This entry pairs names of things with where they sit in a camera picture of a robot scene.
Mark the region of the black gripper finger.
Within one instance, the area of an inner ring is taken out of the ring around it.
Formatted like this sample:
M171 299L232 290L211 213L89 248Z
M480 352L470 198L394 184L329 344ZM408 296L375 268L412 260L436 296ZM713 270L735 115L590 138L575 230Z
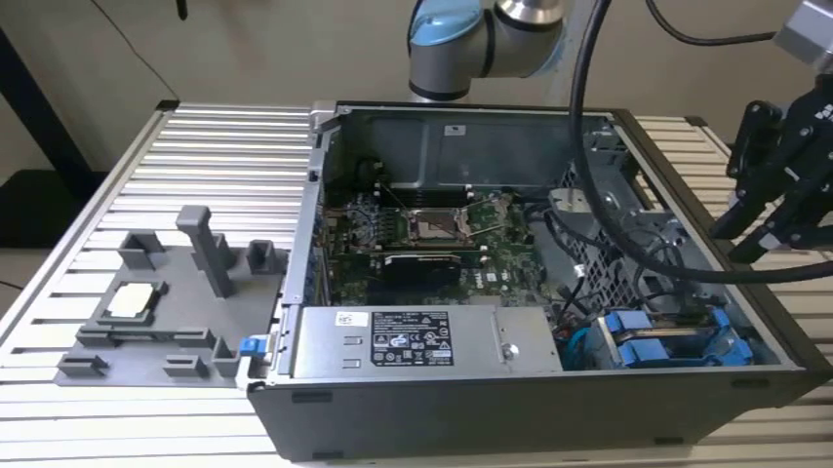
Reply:
M777 146L781 120L782 110L770 102L754 100L746 106L726 165L735 187L729 210L709 230L714 239L737 238L763 210L767 190L761 169Z
M726 237L737 237L758 218L766 204L777 207L729 253L738 263L753 263L781 248L831 249L831 162L797 161L763 165L741 184L726 212Z

